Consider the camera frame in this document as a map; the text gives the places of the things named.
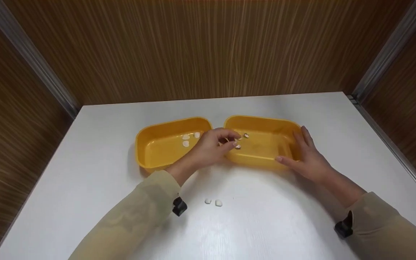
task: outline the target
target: sleeve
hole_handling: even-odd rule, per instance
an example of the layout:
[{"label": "sleeve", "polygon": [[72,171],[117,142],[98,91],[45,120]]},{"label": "sleeve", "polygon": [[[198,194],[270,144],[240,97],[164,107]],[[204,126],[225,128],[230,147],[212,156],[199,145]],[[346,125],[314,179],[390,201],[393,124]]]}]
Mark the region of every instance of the sleeve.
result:
[{"label": "sleeve", "polygon": [[372,259],[416,259],[416,226],[375,193],[347,210],[353,234]]},{"label": "sleeve", "polygon": [[180,189],[166,171],[152,173],[96,224],[69,260],[125,259],[172,212]]}]

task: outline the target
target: yellow plastic container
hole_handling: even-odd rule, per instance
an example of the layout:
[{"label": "yellow plastic container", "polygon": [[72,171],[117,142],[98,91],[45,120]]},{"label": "yellow plastic container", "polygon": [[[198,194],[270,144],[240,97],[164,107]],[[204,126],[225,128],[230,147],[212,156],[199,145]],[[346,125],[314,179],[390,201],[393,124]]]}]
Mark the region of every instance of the yellow plastic container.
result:
[{"label": "yellow plastic container", "polygon": [[[203,117],[191,117],[142,129],[136,136],[136,161],[147,172],[162,170],[184,156],[199,140],[195,132],[211,130],[211,124]],[[189,146],[183,146],[182,136],[188,134]]]},{"label": "yellow plastic container", "polygon": [[289,120],[264,117],[231,116],[224,122],[224,128],[232,129],[240,135],[241,149],[233,149],[226,156],[237,164],[256,168],[282,170],[286,167],[275,161],[279,155],[301,159],[293,131],[302,134],[298,124]]}]

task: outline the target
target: right hand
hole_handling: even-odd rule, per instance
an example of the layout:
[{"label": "right hand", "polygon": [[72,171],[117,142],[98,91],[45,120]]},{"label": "right hand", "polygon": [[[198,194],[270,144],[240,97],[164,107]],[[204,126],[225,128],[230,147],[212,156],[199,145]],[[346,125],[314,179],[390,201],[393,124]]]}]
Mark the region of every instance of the right hand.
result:
[{"label": "right hand", "polygon": [[317,151],[314,140],[311,138],[305,126],[301,127],[301,131],[303,132],[303,136],[293,132],[293,136],[301,151],[301,161],[295,161],[284,156],[277,156],[276,161],[293,169],[305,178],[320,184],[332,175],[332,173],[335,173],[335,169]]}]

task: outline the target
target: aluminum corner strip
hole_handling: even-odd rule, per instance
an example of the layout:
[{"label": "aluminum corner strip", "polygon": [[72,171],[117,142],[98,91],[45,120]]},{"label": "aluminum corner strip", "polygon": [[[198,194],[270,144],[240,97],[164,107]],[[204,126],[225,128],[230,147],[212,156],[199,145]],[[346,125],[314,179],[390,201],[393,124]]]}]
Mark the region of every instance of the aluminum corner strip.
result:
[{"label": "aluminum corner strip", "polygon": [[362,103],[416,31],[416,0],[378,53],[353,91]]},{"label": "aluminum corner strip", "polygon": [[380,126],[373,120],[370,114],[359,104],[354,104],[355,108],[359,113],[364,117],[367,123],[372,127],[372,129],[377,133],[380,139],[385,143],[388,149],[393,153],[395,158],[401,163],[401,165],[406,169],[412,179],[416,182],[416,169],[409,162],[409,160],[403,155],[401,150],[394,144],[394,142],[386,135],[386,133],[380,128]]},{"label": "aluminum corner strip", "polygon": [[16,18],[0,0],[0,29],[30,65],[47,89],[56,97],[71,118],[75,118],[79,111],[73,95],[66,89],[51,66],[35,47]]}]

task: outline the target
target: white table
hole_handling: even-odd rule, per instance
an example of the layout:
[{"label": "white table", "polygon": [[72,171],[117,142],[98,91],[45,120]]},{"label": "white table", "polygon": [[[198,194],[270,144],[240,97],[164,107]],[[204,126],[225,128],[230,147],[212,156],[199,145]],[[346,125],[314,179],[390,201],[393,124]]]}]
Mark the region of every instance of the white table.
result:
[{"label": "white table", "polygon": [[[221,127],[235,114],[306,125],[337,170],[416,225],[416,183],[342,92],[89,105],[6,234],[0,260],[67,259],[143,180],[134,160],[140,129],[193,116]],[[334,200],[292,174],[213,166],[192,176],[181,196],[188,210],[172,214],[130,259],[356,259],[333,230]]]}]

